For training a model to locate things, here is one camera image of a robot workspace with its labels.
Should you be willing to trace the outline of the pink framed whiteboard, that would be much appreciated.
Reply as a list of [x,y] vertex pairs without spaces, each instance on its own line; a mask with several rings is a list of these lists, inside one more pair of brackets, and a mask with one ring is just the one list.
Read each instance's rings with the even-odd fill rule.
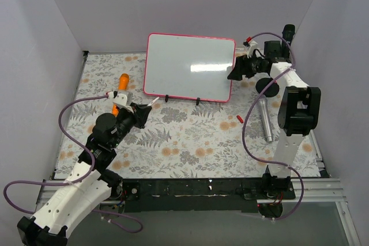
[[226,103],[235,64],[233,39],[151,33],[143,91],[147,95]]

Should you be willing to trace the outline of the red whiteboard marker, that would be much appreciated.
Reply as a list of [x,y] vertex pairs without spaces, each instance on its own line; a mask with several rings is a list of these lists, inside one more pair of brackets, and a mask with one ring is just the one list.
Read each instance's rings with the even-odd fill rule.
[[149,104],[147,104],[147,107],[151,107],[158,99],[159,97],[153,99]]

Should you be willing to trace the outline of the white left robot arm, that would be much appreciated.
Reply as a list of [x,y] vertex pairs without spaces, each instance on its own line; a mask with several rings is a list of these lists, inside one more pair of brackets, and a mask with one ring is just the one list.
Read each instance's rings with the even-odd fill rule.
[[30,217],[22,217],[17,229],[24,245],[66,245],[76,226],[106,199],[116,200],[124,192],[123,179],[108,166],[115,148],[132,128],[144,128],[150,104],[131,103],[117,116],[97,117],[86,149],[80,154],[69,177],[59,183],[53,196]]

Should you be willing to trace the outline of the red marker cap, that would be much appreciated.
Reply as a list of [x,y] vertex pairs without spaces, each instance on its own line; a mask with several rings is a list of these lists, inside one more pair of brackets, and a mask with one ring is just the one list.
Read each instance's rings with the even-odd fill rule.
[[240,115],[237,115],[236,117],[237,117],[237,119],[238,119],[241,123],[243,123],[243,122],[244,122],[244,120],[242,119],[242,117],[241,117]]

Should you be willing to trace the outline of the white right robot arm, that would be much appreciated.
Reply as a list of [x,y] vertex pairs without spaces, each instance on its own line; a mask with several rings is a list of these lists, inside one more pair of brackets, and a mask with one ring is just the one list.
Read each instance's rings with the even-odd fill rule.
[[260,91],[257,100],[273,85],[282,89],[283,97],[278,111],[277,123],[280,128],[278,144],[273,159],[267,161],[266,172],[261,178],[261,191],[267,198],[274,198],[288,191],[291,182],[292,164],[300,144],[318,124],[321,90],[306,84],[296,73],[292,51],[283,39],[275,50],[265,50],[257,56],[257,42],[249,37],[243,43],[247,53],[236,58],[229,80],[240,81],[257,73],[266,73],[270,79]]

